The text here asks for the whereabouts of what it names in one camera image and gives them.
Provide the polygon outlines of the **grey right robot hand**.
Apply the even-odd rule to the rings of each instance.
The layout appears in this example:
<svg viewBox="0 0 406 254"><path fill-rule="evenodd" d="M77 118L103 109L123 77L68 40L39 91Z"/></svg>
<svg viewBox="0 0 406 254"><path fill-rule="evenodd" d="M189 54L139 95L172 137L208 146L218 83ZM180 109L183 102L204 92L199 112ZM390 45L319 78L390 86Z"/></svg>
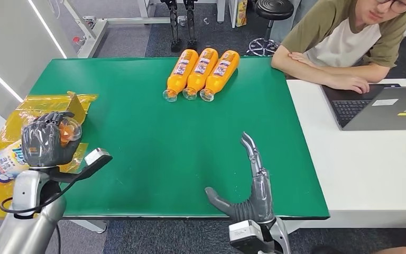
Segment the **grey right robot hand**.
<svg viewBox="0 0 406 254"><path fill-rule="evenodd" d="M256 143L246 132L242 133L241 144L246 149L251 167L252 183L249 198L240 203L232 203L220 197L212 187L206 187L205 193L210 204L233 221L253 220L258 224L270 223L275 220L275 215L269 172L262 165Z"/></svg>

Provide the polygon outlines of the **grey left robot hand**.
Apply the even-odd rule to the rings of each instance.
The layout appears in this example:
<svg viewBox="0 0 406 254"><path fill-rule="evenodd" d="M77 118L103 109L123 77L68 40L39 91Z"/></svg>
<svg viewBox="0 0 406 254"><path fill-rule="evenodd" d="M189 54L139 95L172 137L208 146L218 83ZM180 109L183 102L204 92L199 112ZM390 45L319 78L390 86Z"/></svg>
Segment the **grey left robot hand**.
<svg viewBox="0 0 406 254"><path fill-rule="evenodd" d="M72 161L81 139L69 141L64 147L60 141L60 122L74 117L70 111L53 111L36 117L22 128L22 150L31 168L55 167Z"/></svg>

